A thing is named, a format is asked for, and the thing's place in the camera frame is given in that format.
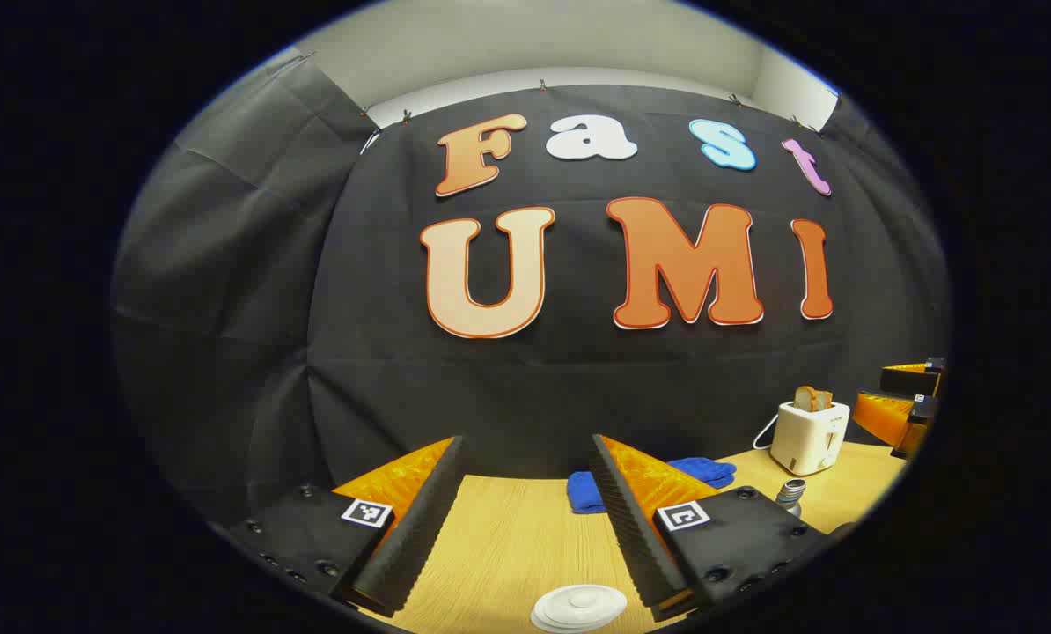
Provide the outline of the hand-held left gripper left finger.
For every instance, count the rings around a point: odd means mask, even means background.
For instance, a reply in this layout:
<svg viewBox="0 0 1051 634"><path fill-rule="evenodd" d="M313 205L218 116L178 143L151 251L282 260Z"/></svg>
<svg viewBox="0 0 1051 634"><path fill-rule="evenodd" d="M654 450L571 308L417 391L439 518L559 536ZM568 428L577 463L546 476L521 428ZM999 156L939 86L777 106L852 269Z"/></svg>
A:
<svg viewBox="0 0 1051 634"><path fill-rule="evenodd" d="M298 485L226 534L308 593L392 617L436 545L466 457L465 439L453 436L333 489Z"/></svg>

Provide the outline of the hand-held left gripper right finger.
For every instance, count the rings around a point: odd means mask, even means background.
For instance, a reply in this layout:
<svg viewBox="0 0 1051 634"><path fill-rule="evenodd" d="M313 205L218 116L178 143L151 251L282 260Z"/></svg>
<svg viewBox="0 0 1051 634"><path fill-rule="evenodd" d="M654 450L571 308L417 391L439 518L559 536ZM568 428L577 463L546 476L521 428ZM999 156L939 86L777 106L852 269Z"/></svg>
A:
<svg viewBox="0 0 1051 634"><path fill-rule="evenodd" d="M591 474L655 621L735 609L833 544L754 487L718 490L626 443L592 442Z"/></svg>

